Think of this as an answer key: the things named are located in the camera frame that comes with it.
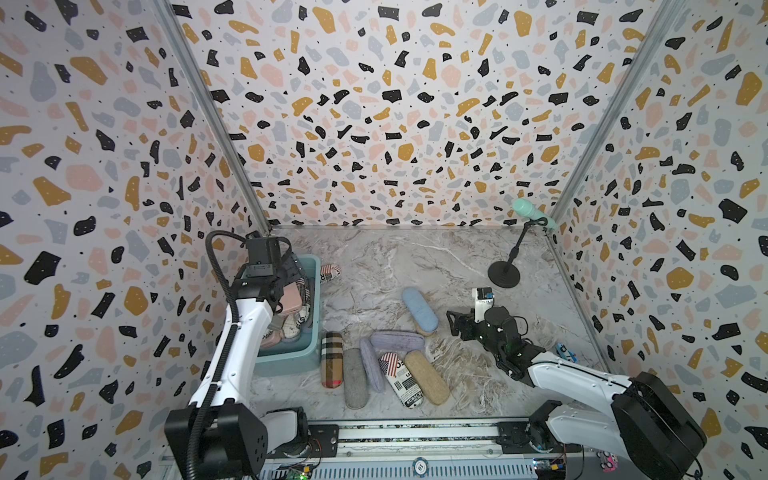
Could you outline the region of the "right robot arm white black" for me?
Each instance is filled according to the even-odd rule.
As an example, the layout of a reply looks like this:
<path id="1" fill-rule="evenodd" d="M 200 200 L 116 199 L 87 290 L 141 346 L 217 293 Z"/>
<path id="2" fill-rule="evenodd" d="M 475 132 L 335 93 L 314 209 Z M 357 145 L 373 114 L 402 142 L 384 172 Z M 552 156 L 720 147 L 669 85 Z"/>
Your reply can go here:
<path id="1" fill-rule="evenodd" d="M 540 452 L 580 445 L 630 460 L 649 479 L 700 479 L 703 429 L 654 374 L 610 374 L 565 360 L 534 344 L 504 307 L 446 314 L 452 335 L 476 341 L 509 378 L 576 401 L 549 400 L 528 419 L 523 433 L 503 438 Z"/>

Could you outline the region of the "pink glasses case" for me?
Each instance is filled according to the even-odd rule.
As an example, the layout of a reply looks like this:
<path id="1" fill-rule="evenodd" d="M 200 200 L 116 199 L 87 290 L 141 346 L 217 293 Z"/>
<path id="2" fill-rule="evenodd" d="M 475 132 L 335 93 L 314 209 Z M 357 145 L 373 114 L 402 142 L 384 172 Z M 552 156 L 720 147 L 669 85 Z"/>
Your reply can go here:
<path id="1" fill-rule="evenodd" d="M 288 284 L 283 289 L 283 295 L 279 301 L 282 306 L 281 316 L 289 316 L 299 312 L 303 306 L 303 296 L 296 282 Z"/>
<path id="2" fill-rule="evenodd" d="M 278 345 L 282 340 L 283 340 L 283 335 L 281 330 L 270 330 L 262 338 L 262 341 L 260 343 L 260 348 L 261 349 L 272 348 Z"/>

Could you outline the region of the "teal plastic storage box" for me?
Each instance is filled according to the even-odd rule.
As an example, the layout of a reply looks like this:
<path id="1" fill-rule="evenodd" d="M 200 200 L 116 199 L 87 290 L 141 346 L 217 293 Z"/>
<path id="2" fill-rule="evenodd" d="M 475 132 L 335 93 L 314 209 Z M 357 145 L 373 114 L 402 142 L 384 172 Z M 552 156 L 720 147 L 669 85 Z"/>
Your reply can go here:
<path id="1" fill-rule="evenodd" d="M 260 349 L 255 358 L 254 375 L 275 377 L 295 375 L 317 369 L 321 360 L 321 336 L 323 323 L 323 301 L 321 298 L 321 260 L 312 254 L 299 255 L 304 272 L 308 275 L 312 300 L 310 314 L 312 323 L 304 328 L 297 340 L 281 341 L 275 346 Z"/>

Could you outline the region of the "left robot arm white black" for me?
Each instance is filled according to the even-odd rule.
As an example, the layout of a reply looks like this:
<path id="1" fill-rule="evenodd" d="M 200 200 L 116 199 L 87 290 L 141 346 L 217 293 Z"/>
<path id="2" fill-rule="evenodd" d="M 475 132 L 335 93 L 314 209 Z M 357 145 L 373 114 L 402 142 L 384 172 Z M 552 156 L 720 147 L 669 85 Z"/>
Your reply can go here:
<path id="1" fill-rule="evenodd" d="M 271 452 L 303 453 L 309 427 L 300 407 L 262 416 L 249 407 L 255 359 L 290 283 L 292 245 L 284 237 L 234 238 L 248 252 L 247 262 L 229 281 L 213 242 L 227 233 L 205 238 L 206 253 L 227 302 L 222 335 L 212 361 L 188 405 L 170 411 L 164 433 L 185 479 L 256 477 Z"/>

